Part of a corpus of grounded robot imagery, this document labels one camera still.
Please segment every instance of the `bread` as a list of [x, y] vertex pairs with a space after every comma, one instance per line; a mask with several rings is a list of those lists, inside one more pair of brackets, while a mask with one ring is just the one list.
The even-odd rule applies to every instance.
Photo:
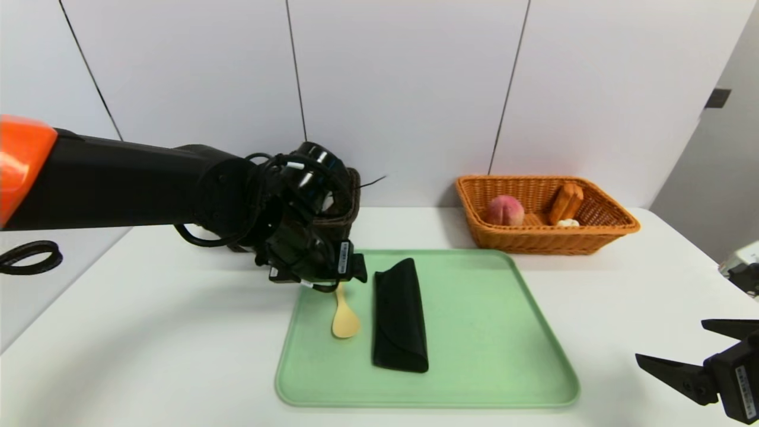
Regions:
[[574, 182], [565, 183], [559, 189], [556, 201], [553, 202], [548, 222], [555, 226], [561, 220], [574, 219], [577, 211], [580, 210], [582, 200], [582, 188]]

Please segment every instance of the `black cable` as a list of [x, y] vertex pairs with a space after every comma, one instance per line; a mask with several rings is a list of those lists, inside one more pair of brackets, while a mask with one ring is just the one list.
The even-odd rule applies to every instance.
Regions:
[[374, 184], [376, 184], [377, 182], [380, 182], [380, 181], [382, 181], [382, 180], [383, 180], [383, 179], [385, 179], [385, 178], [387, 178], [387, 175], [381, 176], [381, 177], [379, 177], [379, 178], [375, 179], [374, 181], [372, 181], [372, 182], [370, 182], [370, 183], [368, 183], [368, 184], [359, 185], [357, 188], [364, 188], [364, 187], [368, 187], [368, 186], [370, 186], [370, 185], [374, 185]]
[[[49, 253], [50, 256], [36, 264], [14, 265], [21, 260], [44, 253]], [[63, 254], [58, 250], [58, 245], [55, 242], [38, 240], [17, 246], [0, 255], [0, 273], [29, 276], [50, 271], [59, 266], [61, 262], [63, 262]]]
[[222, 237], [215, 240], [207, 240], [193, 236], [187, 230], [187, 227], [185, 227], [184, 224], [175, 224], [174, 228], [179, 232], [179, 235], [182, 236], [184, 240], [187, 240], [189, 243], [192, 243], [196, 246], [203, 246], [204, 248], [218, 248], [219, 246], [231, 245], [232, 243], [235, 243], [236, 241], [245, 237], [245, 234], [247, 234], [246, 230], [245, 232], [240, 232], [233, 236]]
[[245, 160], [252, 160], [252, 159], [255, 159], [257, 157], [265, 157], [265, 158], [271, 160], [272, 155], [271, 154], [266, 154], [266, 153], [253, 153], [253, 154], [248, 154], [247, 156], [245, 156]]
[[334, 285], [319, 285], [318, 283], [314, 283], [313, 289], [319, 292], [333, 293], [335, 292], [339, 284], [340, 284], [339, 280], [336, 280]]

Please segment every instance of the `black cloth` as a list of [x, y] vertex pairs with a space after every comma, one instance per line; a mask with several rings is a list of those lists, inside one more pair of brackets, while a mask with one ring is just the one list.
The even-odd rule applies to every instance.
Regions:
[[372, 363], [399, 371], [427, 372], [427, 335], [413, 258], [374, 274]]

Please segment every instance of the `orange wicker basket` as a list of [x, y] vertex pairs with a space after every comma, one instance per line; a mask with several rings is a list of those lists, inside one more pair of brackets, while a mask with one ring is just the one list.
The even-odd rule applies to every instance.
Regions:
[[[574, 182], [584, 200], [575, 219], [579, 227], [551, 226], [548, 214], [559, 188]], [[481, 248], [519, 254], [592, 254], [641, 224], [595, 184], [573, 176], [462, 176], [456, 189], [464, 204], [469, 230]], [[521, 226], [494, 226], [484, 221], [488, 203], [511, 195], [524, 206]]]

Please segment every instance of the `green tray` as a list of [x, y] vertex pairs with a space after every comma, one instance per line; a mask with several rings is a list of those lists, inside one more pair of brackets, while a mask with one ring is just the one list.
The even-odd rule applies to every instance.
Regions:
[[[345, 284], [361, 319], [332, 336], [335, 296], [303, 288], [276, 376], [294, 406], [528, 408], [573, 403], [577, 376], [514, 264], [500, 251], [364, 251], [369, 283]], [[424, 374], [372, 365], [373, 276], [413, 258], [427, 329]]]

